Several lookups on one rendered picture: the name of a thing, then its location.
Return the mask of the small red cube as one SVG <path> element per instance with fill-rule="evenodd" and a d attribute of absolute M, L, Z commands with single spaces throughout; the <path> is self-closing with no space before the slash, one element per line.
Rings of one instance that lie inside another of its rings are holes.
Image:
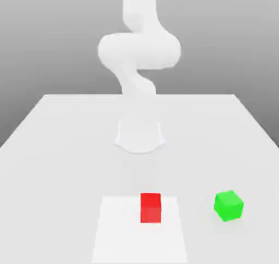
<path fill-rule="evenodd" d="M 161 223 L 162 206 L 160 193 L 141 193 L 141 223 Z"/>

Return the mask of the small green cube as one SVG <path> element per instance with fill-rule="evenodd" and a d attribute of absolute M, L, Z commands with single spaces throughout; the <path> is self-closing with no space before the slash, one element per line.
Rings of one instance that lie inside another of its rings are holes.
<path fill-rule="evenodd" d="M 219 192 L 215 195 L 214 210 L 223 222 L 239 219 L 242 216 L 244 202 L 235 191 Z"/>

